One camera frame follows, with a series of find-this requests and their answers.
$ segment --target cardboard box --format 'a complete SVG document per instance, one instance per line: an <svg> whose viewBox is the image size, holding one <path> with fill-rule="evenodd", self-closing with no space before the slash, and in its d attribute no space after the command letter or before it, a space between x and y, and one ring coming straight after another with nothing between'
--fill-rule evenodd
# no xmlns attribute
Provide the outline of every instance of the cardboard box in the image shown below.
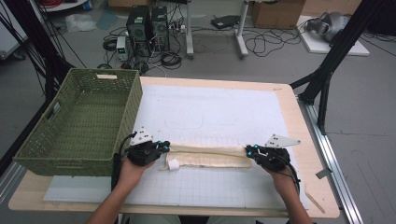
<svg viewBox="0 0 396 224"><path fill-rule="evenodd" d="M306 0L303 8L305 16L320 16L323 12L338 11L352 15L358 8L361 0Z"/></svg>
<svg viewBox="0 0 396 224"><path fill-rule="evenodd" d="M152 0L107 0L110 7L152 6Z"/></svg>
<svg viewBox="0 0 396 224"><path fill-rule="evenodd" d="M293 29L305 0L281 0L274 4L255 3L252 19L257 28Z"/></svg>

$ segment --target gray floor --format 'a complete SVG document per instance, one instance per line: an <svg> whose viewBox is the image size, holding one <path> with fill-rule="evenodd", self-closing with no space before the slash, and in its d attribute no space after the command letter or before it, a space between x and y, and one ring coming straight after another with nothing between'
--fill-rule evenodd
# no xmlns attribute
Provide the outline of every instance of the gray floor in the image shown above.
<svg viewBox="0 0 396 224"><path fill-rule="evenodd" d="M102 9L90 14L97 21ZM80 9L67 13L85 13ZM193 20L193 24L204 20ZM110 30L121 27L126 20L118 20ZM65 34L87 67L103 62L103 37L110 30ZM235 40L230 34L194 33L196 54L193 60L185 57L177 70L165 70L167 77L239 80L252 82L291 83L318 68L325 55L308 53L304 44L287 45L265 58L252 53L240 60ZM396 53L396 44L371 40L384 49ZM396 146L393 119L396 109L396 58L361 40L370 51L369 57L347 56L336 70L330 89L326 129L335 155L344 172L365 223L393 223L396 219ZM67 61L81 64L64 47ZM147 76L164 77L160 69L152 69ZM31 63L26 60L0 62L0 156L43 103ZM7 208L12 191L0 200L1 223L79 223L87 213L16 212ZM344 215L337 219L318 219L318 223L347 223ZM264 223L285 223L285 219L266 218Z"/></svg>

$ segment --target white cloth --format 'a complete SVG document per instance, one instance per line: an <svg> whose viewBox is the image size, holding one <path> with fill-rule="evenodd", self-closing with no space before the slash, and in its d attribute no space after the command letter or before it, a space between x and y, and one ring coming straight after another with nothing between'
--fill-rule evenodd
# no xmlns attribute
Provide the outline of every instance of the white cloth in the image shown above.
<svg viewBox="0 0 396 224"><path fill-rule="evenodd" d="M249 168L251 161L243 147L215 147L173 143L166 161L177 159L178 165Z"/></svg>

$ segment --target black pole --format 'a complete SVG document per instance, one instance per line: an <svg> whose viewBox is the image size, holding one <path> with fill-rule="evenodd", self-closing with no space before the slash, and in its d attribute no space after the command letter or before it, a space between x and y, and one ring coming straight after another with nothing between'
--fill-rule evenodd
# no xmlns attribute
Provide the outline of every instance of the black pole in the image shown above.
<svg viewBox="0 0 396 224"><path fill-rule="evenodd" d="M50 37L44 30L44 27L39 21L37 15L35 14L35 11L29 0L4 0L4 3L6 3L9 11L15 17L18 24L28 36L29 40L33 43L41 58L43 58L45 61L46 101L30 120L28 125L23 129L23 131L12 144L10 149L1 158L0 175L2 175L11 164L12 157L15 156L29 133L37 124L41 115L44 113L44 111L52 101L59 86L63 83L69 69L74 67L72 64L68 63L64 58L60 56L57 49L52 44ZM1 20L1 22L3 24L6 24L5 26L7 27L7 23L5 21ZM15 33L15 30L8 30L18 40L18 35ZM26 48L24 42L19 41L19 43L24 48Z"/></svg>
<svg viewBox="0 0 396 224"><path fill-rule="evenodd" d="M321 92L318 112L318 126L322 134L325 132L325 118L327 101L329 97L330 81L332 75L340 63L355 45L367 25L374 18L377 11L388 0L362 0L359 7L346 25L346 28L337 37L322 64L313 74L303 77L293 83L293 89L309 83L304 92L299 94L299 99L308 105L312 105L315 98Z"/></svg>

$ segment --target hand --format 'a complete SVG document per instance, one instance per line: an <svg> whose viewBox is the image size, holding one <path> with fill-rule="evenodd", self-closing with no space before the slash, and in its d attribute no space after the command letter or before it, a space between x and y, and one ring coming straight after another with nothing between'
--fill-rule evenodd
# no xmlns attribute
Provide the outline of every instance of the hand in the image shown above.
<svg viewBox="0 0 396 224"><path fill-rule="evenodd" d="M288 169L285 168L279 172L270 171L268 169L264 170L273 178L275 189L282 198L298 197L297 189Z"/></svg>
<svg viewBox="0 0 396 224"><path fill-rule="evenodd" d="M132 189L134 189L140 181L142 174L154 164L154 162L146 166L138 166L129 160L124 160L122 162L119 183L117 184L117 189L122 189L125 193L129 194Z"/></svg>

